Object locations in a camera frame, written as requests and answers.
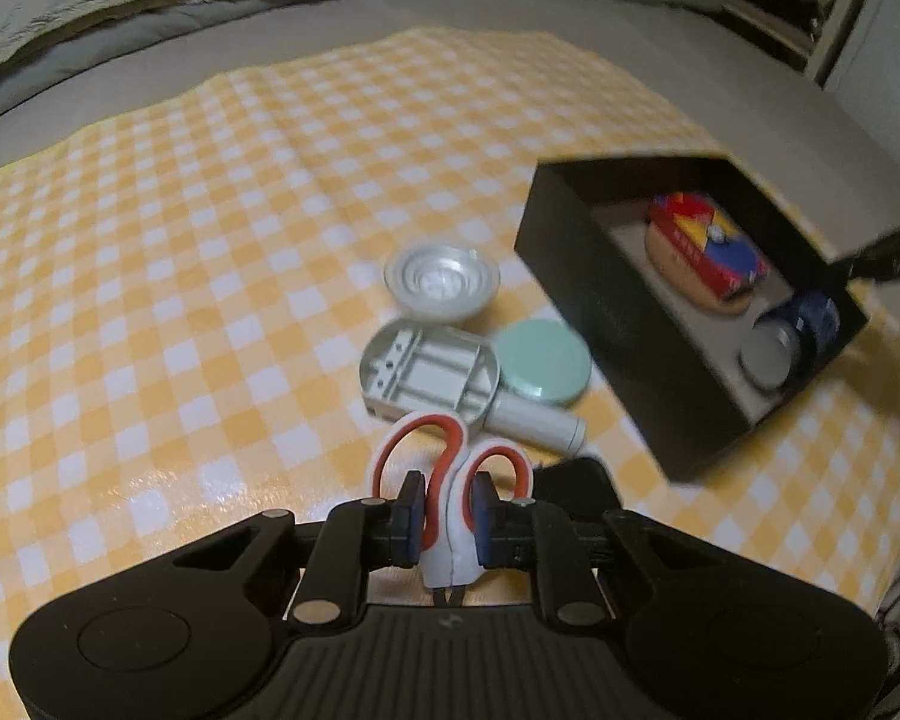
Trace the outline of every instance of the screw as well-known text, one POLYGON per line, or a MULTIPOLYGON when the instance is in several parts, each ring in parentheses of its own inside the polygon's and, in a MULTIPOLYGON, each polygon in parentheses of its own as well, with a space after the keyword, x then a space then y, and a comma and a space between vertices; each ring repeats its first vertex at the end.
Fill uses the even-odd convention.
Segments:
POLYGON ((317 598, 293 607, 293 618, 305 625, 326 625, 336 620, 341 609, 333 601, 317 598))
POLYGON ((589 601, 571 601, 557 610, 557 619, 564 625, 584 628, 602 621, 607 614, 589 601))

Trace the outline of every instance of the mint green lid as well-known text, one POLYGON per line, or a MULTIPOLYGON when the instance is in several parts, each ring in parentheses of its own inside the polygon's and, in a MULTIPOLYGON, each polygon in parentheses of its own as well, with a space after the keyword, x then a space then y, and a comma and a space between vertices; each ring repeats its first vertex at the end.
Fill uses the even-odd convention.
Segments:
POLYGON ((554 319, 527 319, 495 338, 504 386, 544 403, 569 403, 590 379, 590 352, 583 338, 554 319))

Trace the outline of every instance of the white wall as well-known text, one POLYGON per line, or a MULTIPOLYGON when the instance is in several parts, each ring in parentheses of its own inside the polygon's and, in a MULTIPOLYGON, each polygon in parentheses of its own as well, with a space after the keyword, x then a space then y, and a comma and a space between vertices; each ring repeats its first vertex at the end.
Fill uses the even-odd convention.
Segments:
POLYGON ((826 90, 900 165, 900 0, 865 1, 826 90))

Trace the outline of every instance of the black handle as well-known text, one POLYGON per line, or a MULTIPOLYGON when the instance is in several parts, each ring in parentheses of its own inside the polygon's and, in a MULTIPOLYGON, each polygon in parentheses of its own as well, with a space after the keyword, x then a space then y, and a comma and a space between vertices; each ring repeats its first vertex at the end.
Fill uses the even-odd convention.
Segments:
POLYGON ((839 284, 858 278, 871 279, 878 284, 900 281, 900 228, 842 257, 827 270, 832 280, 839 284))

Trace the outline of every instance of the round disc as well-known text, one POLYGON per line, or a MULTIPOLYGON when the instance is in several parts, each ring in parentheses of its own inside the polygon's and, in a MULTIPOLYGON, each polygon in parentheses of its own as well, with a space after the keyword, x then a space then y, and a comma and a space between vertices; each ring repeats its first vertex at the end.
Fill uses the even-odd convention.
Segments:
POLYGON ((544 403, 570 403, 590 379, 583 338, 561 322, 527 319, 506 327, 493 343, 508 389, 544 403))
POLYGON ((886 675, 879 628, 849 601, 730 566, 674 571, 629 620, 626 652, 685 720, 844 720, 886 675))
POLYGON ((34 717, 219 716, 260 678, 271 628, 240 584, 226 571, 146 567, 61 596, 21 624, 8 660, 34 717))

